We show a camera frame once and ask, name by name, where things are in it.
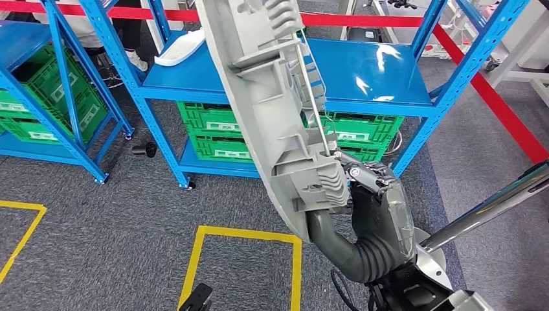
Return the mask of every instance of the metal rod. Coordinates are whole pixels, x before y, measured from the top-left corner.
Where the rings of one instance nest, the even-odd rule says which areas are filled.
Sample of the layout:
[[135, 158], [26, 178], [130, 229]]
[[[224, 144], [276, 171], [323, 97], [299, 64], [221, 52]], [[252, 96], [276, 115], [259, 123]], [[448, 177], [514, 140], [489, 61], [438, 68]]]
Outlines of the metal rod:
[[549, 161], [535, 165], [518, 180], [473, 207], [420, 243], [428, 253], [500, 216], [549, 187]]
[[[292, 34], [292, 39], [297, 40], [298, 39], [297, 34]], [[305, 66], [305, 59], [303, 59], [303, 52], [301, 51], [301, 46], [299, 44], [296, 45], [296, 51], [297, 51], [297, 58], [298, 58], [299, 66], [301, 67], [301, 71], [303, 72], [303, 80], [305, 81], [305, 86], [307, 87], [307, 92], [309, 93], [309, 97], [311, 98], [311, 103], [313, 104], [313, 112], [315, 113], [315, 118], [317, 120], [317, 126], [319, 127], [320, 136], [322, 137], [322, 143], [324, 144], [324, 151], [326, 152], [326, 155], [329, 156], [330, 155], [330, 148], [328, 147], [328, 141], [326, 140], [326, 136], [324, 134], [324, 128], [322, 128], [322, 121], [320, 120], [319, 109], [317, 107], [317, 103], [315, 102], [315, 94], [313, 93], [313, 89], [311, 88], [311, 81], [309, 80], [309, 75], [307, 74], [307, 67]]]

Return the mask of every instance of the white plastic part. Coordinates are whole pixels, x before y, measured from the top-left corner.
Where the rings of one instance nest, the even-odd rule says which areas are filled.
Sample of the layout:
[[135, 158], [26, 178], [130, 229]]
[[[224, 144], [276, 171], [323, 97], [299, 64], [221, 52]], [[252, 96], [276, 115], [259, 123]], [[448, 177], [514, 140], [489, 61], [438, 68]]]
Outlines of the white plastic part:
[[204, 43], [204, 30], [190, 31], [177, 38], [160, 56], [155, 56], [155, 63], [161, 66], [175, 66], [191, 56]]

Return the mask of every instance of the yellow taped square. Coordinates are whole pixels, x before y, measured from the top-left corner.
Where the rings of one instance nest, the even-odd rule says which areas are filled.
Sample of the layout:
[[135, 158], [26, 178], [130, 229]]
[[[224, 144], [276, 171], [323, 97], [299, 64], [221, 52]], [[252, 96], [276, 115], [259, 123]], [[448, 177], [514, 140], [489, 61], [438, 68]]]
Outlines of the yellow taped square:
[[37, 211], [38, 214], [36, 217], [34, 217], [34, 220], [28, 227], [27, 231], [23, 235], [23, 238], [19, 241], [17, 244], [17, 247], [12, 252], [12, 255], [8, 259], [8, 262], [2, 267], [2, 270], [0, 271], [0, 284], [8, 274], [8, 271], [10, 271], [10, 268], [12, 267], [17, 255], [19, 252], [23, 249], [23, 246], [27, 243], [28, 238], [30, 238], [30, 235], [42, 219], [42, 216], [44, 216], [44, 213], [46, 213], [46, 208], [42, 204], [32, 204], [32, 203], [21, 203], [21, 202], [10, 202], [10, 201], [2, 201], [0, 200], [0, 207], [8, 207], [12, 209], [32, 209], [33, 211]]
[[185, 299], [190, 295], [192, 291], [192, 285], [194, 283], [194, 277], [198, 268], [198, 261], [200, 259], [200, 252], [202, 251], [202, 244], [204, 243], [205, 235], [220, 235], [231, 236], [234, 238], [254, 238], [257, 240], [268, 241], [280, 241], [293, 244], [292, 247], [292, 280], [291, 280], [291, 298], [290, 298], [290, 311], [299, 311], [301, 302], [301, 239], [295, 235], [287, 235], [285, 233], [274, 233], [267, 231], [245, 230], [245, 229], [233, 229], [224, 227], [212, 227], [209, 225], [199, 225], [196, 231], [196, 237], [192, 246], [192, 252], [190, 254], [189, 264], [187, 267], [187, 273], [185, 275], [185, 281], [183, 283], [183, 289], [181, 290], [181, 296], [179, 296], [179, 303], [177, 309], [181, 307]]

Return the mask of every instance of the gray plastic panel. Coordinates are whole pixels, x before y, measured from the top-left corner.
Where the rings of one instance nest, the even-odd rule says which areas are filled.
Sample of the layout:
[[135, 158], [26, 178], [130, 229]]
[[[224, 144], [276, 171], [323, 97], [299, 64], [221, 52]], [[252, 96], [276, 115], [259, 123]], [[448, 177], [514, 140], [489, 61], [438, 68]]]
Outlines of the gray plastic panel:
[[314, 60], [306, 63], [299, 56], [311, 55], [306, 41], [295, 35], [303, 28], [297, 2], [201, 0], [196, 5], [269, 197], [290, 230], [308, 241], [305, 212], [344, 206], [349, 192], [341, 164], [326, 154], [337, 147], [335, 135], [324, 143], [320, 129], [306, 129], [300, 117], [302, 109], [311, 115], [313, 103], [323, 107], [326, 88]]

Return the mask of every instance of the black wire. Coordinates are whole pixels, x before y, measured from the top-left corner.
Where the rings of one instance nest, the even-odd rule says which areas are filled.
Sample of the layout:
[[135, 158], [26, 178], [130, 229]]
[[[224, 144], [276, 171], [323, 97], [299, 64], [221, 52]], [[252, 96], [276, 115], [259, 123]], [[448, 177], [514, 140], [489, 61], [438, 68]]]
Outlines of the black wire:
[[368, 311], [374, 311], [374, 293], [370, 291], [370, 298], [368, 299]]
[[[353, 301], [353, 296], [351, 295], [351, 291], [349, 291], [349, 287], [347, 286], [347, 282], [345, 282], [345, 278], [343, 277], [343, 274], [341, 272], [337, 271], [336, 269], [332, 269], [330, 271], [331, 275], [331, 281], [333, 282], [333, 285], [335, 286], [335, 290], [337, 290], [337, 293], [341, 296], [341, 299], [343, 302], [351, 309], [352, 311], [360, 311], [356, 306], [355, 302]], [[338, 276], [341, 282], [343, 283], [343, 287], [345, 287], [345, 290], [347, 291], [347, 295], [349, 298], [345, 296], [345, 293], [341, 289], [341, 286], [337, 284], [337, 281], [335, 280], [335, 276]]]

